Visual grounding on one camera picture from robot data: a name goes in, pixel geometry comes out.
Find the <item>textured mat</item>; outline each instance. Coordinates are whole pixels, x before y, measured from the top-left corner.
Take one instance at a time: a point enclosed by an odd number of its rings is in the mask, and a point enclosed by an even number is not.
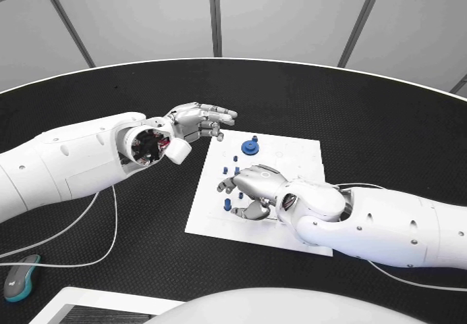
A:
[[[0,94],[0,152],[54,127],[125,111],[158,116],[191,101],[236,110],[232,129],[320,140],[330,183],[369,182],[467,205],[467,102],[324,67],[196,59],[53,78]],[[65,286],[183,301],[246,287],[302,288],[369,301],[428,323],[467,322],[465,293],[408,286],[363,260],[186,234],[207,142],[193,143],[183,165],[164,159],[116,185],[111,255],[92,267],[39,269],[28,298],[15,304],[1,300],[0,322],[27,323]],[[40,207],[1,223],[0,252],[53,235],[89,201]],[[47,263],[92,261],[109,247],[112,230],[108,189],[73,229],[28,253],[43,255]],[[467,271],[458,269],[384,269],[425,284],[467,287]],[[5,275],[0,267],[0,278]]]

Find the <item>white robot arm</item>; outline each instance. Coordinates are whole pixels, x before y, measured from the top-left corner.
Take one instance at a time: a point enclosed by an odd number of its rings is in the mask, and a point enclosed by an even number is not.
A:
[[[121,113],[59,127],[0,154],[0,223],[33,208],[93,194],[165,155],[180,164],[200,136],[223,139],[236,112],[187,103],[164,117]]]
[[[393,190],[288,181],[263,165],[224,179],[217,191],[235,187],[253,202],[230,212],[259,220],[275,206],[278,220],[304,244],[395,267],[467,269],[467,207]]]

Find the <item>black mat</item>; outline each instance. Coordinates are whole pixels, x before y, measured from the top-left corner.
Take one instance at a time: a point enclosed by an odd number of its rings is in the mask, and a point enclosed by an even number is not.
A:
[[[125,111],[158,116],[191,101],[236,110],[235,130],[320,140],[330,183],[369,182],[467,205],[467,103],[323,67],[197,59],[62,76],[0,94],[0,152],[54,127]],[[76,286],[173,300],[246,287],[304,288],[359,298],[429,323],[465,323],[467,293],[408,286],[337,252],[327,258],[184,233],[207,143],[206,138],[193,143],[183,165],[164,159],[116,185],[111,255],[92,267],[39,269],[30,297],[0,302],[0,322],[30,321],[59,290]],[[89,201],[44,206],[1,223],[0,252],[53,235]],[[112,230],[108,189],[76,227],[28,253],[41,254],[44,263],[92,261],[109,247]],[[384,269],[425,284],[467,287],[467,271],[458,269]],[[0,267],[0,278],[5,274]]]

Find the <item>hole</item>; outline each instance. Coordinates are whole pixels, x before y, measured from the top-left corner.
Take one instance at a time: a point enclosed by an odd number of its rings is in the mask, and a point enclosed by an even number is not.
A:
[[[410,229],[410,232],[412,232],[412,233],[416,233],[416,231],[418,231],[418,226],[416,226],[416,222],[415,222],[413,220],[410,221],[410,225],[409,225],[408,228]]]
[[[101,134],[96,134],[95,138],[99,141],[99,144],[103,145],[103,138],[102,138]]]
[[[60,151],[62,151],[63,155],[66,155],[66,156],[70,154],[70,150],[67,149],[66,145],[60,146]]]

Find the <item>cable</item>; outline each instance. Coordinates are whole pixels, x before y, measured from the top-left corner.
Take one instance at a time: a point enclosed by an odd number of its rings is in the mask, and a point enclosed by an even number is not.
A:
[[[77,223],[77,221],[82,219],[82,216],[85,216],[85,214],[88,213],[88,210],[90,209],[92,207],[92,204],[95,202],[95,199],[98,198],[98,195],[99,193],[96,193],[93,195],[93,198],[92,198],[92,201],[88,205],[88,208],[85,209],[85,211],[82,212],[80,216],[76,218],[75,222],[72,222],[72,224],[54,235],[52,236],[50,238],[44,239],[43,241],[40,241],[39,243],[34,243],[33,245],[30,246],[26,246],[24,248],[18,248],[17,250],[11,251],[11,252],[7,252],[4,254],[0,254],[0,258],[4,258],[7,257],[8,255],[13,255],[15,253],[20,253],[21,251],[26,251],[28,250],[30,248],[34,248],[36,246],[41,245],[43,243],[47,243],[50,240],[53,240],[56,237],[59,237],[72,227],[73,225]]]
[[[364,185],[364,186],[373,186],[379,189],[386,189],[374,184],[337,184],[335,186],[353,186],[353,185]],[[442,286],[431,286],[431,285],[423,285],[421,283],[412,282],[409,280],[403,280],[400,278],[397,278],[396,276],[393,276],[392,274],[389,274],[380,267],[377,267],[377,265],[370,261],[366,260],[370,265],[393,280],[400,281],[402,283],[416,286],[416,287],[422,287],[422,288],[429,288],[429,289],[436,289],[436,290],[448,290],[451,292],[467,292],[467,288],[455,288],[455,287],[442,287]]]
[[[408,285],[412,285],[412,286],[416,286],[416,287],[422,287],[422,288],[429,288],[429,289],[438,289],[438,290],[449,290],[452,292],[467,292],[467,288],[455,288],[455,287],[441,287],[441,286],[431,286],[431,285],[423,285],[421,283],[416,283],[416,282],[412,282],[412,281],[408,281],[408,280],[403,280],[397,277],[395,277],[392,274],[389,274],[380,267],[377,267],[377,265],[366,260],[370,265],[387,276],[390,277],[392,279],[395,279],[396,281],[400,281],[402,283],[408,284]]]
[[[116,229],[118,229],[118,211],[116,211],[116,194],[115,194],[115,187],[112,186],[114,191],[114,206],[115,206],[115,231],[114,231],[114,239],[112,244],[109,246],[109,249],[105,253],[105,255],[96,260],[89,263],[83,263],[80,265],[47,265],[43,263],[23,263],[23,262],[8,262],[8,263],[0,263],[0,266],[11,266],[11,265],[31,265],[36,267],[49,267],[49,268],[76,268],[76,267],[86,267],[88,265],[95,265],[95,263],[101,262],[106,256],[109,255],[109,251],[114,249],[115,239],[116,239]]]

